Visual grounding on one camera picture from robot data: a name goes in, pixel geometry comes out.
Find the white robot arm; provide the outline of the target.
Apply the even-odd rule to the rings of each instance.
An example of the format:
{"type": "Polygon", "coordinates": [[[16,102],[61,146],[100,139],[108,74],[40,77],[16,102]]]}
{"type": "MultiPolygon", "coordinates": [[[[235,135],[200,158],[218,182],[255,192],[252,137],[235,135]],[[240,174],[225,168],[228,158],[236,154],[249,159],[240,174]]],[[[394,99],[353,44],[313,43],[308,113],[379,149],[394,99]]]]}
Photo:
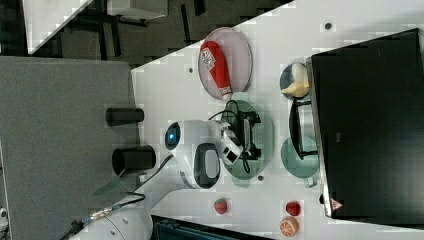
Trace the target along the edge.
{"type": "Polygon", "coordinates": [[[185,120],[165,133],[169,156],[138,189],[124,199],[72,224],[69,240],[150,240],[152,208],[181,189],[209,189],[219,180],[221,165],[256,160],[252,141],[261,119],[254,111],[228,111],[222,120],[185,120]]]}

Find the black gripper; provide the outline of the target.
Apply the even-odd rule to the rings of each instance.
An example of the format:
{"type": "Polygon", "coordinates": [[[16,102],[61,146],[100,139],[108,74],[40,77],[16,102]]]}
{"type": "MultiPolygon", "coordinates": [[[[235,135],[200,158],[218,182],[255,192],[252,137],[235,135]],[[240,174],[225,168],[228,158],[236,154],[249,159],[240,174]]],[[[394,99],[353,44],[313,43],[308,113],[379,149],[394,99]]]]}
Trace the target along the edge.
{"type": "Polygon", "coordinates": [[[243,157],[247,160],[258,160],[261,157],[261,150],[253,143],[253,127],[260,122],[255,111],[239,112],[239,129],[242,131],[244,142],[243,157]]]}

